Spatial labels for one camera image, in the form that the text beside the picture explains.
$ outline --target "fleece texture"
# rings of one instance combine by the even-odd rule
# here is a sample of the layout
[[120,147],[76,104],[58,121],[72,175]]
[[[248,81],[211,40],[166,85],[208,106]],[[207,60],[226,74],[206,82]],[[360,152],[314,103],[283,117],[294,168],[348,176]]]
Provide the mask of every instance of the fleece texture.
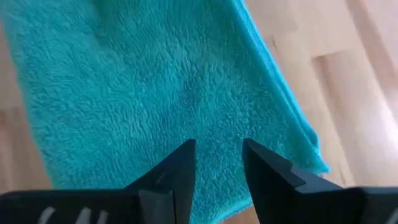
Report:
[[252,203],[253,138],[327,171],[240,0],[2,0],[37,148],[58,189],[116,189],[197,140],[193,223]]

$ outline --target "turquoise towel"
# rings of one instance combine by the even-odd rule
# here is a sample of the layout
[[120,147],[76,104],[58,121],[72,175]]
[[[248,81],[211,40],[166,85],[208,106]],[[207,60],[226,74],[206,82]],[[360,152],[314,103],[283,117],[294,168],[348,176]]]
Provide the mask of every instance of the turquoise towel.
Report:
[[35,142],[58,189],[121,188],[197,139],[193,223],[250,206],[253,138],[327,171],[239,0],[2,0]]

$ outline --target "wooden floor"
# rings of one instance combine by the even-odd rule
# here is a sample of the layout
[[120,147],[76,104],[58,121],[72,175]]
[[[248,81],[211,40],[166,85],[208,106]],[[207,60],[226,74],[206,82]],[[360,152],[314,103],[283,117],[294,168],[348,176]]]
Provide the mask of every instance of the wooden floor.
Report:
[[[246,0],[343,186],[398,185],[398,1]],[[50,182],[0,40],[0,192]],[[253,208],[224,223],[258,222]]]

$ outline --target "microfiber towel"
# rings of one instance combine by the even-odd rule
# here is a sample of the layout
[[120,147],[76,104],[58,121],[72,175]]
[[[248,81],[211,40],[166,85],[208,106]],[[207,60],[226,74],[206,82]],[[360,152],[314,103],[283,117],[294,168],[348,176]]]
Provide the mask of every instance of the microfiber towel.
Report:
[[197,140],[192,223],[252,203],[253,138],[325,172],[300,112],[240,0],[2,0],[37,148],[57,189],[123,188]]

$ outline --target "folded towel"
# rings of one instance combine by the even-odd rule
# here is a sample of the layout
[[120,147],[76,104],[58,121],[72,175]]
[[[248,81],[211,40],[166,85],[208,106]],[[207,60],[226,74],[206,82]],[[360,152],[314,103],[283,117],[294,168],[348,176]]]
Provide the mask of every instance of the folded towel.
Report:
[[35,142],[58,189],[122,188],[197,140],[191,220],[248,206],[241,149],[327,171],[239,0],[2,0]]

